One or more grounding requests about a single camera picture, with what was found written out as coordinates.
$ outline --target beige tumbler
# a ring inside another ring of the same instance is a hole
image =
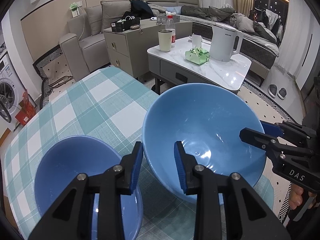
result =
[[[172,31],[158,31],[159,47],[163,52],[169,52],[171,49]]]

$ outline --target bottle label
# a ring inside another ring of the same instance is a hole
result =
[[[176,31],[172,31],[172,41],[171,43],[175,43],[176,42]]]

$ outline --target kettle handle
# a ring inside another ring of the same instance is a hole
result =
[[[236,36],[239,37],[238,46],[237,46],[237,49],[236,49],[236,50],[232,50],[231,55],[238,54],[238,53],[240,52],[240,48],[241,48],[241,44],[242,44],[242,39],[243,39],[243,32],[237,30]]]

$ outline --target large blue bowl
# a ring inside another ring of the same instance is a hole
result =
[[[60,193],[79,173],[88,176],[103,173],[119,164],[120,155],[103,141],[83,135],[65,138],[53,145],[43,156],[36,172],[35,198],[42,216]],[[92,215],[92,240],[97,239],[98,199],[95,195]],[[139,188],[131,196],[121,195],[122,219],[126,240],[138,236],[143,206]]]
[[[266,155],[240,140],[245,127],[264,133],[255,113],[235,94],[209,84],[180,85],[164,92],[149,108],[142,127],[143,149],[160,182],[176,196],[195,203],[196,195],[184,195],[180,187],[174,143],[182,141],[186,153],[199,164],[227,176],[238,172],[253,187]]]

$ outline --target drawer handle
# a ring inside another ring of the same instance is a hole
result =
[[[176,79],[182,81],[183,83],[187,83],[188,82],[188,78],[185,77],[184,75],[181,75],[180,73],[176,72]]]

